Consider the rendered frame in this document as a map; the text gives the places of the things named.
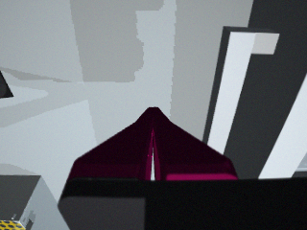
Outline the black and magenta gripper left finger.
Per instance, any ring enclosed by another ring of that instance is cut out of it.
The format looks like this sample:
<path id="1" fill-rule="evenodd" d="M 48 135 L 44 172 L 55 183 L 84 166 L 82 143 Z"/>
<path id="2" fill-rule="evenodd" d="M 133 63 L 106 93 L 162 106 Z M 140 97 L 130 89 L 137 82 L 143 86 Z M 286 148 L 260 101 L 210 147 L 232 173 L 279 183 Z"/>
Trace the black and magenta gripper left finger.
<path id="1" fill-rule="evenodd" d="M 133 124 L 77 158 L 67 180 L 77 176 L 151 180 L 153 125 L 154 108 L 148 107 Z"/>

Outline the grey push-button box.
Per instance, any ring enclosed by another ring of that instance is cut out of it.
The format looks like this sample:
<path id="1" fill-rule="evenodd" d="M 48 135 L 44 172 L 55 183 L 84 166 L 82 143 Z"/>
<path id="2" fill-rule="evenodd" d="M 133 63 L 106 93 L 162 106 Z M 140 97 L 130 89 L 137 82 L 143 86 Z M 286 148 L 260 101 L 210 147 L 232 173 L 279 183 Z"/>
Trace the grey push-button box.
<path id="1" fill-rule="evenodd" d="M 13 94 L 0 71 L 0 99 L 11 97 Z"/>

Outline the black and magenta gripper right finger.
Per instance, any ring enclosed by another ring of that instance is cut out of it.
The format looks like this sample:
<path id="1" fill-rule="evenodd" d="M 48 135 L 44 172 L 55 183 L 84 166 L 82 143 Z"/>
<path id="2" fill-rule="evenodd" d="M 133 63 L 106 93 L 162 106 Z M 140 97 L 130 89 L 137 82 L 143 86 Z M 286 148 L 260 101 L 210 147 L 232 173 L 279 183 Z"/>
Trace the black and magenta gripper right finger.
<path id="1" fill-rule="evenodd" d="M 239 179 L 229 158 L 153 107 L 154 180 Z"/>

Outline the grey bench mat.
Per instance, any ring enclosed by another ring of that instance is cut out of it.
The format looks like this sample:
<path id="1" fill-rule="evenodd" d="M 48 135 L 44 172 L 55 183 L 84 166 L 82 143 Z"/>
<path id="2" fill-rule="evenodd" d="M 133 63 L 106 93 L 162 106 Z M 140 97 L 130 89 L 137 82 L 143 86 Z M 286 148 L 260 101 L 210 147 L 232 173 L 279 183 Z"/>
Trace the grey bench mat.
<path id="1" fill-rule="evenodd" d="M 41 175 L 56 202 L 74 161 L 158 107 L 202 141 L 223 26 L 253 0 L 0 0 L 0 175 Z"/>

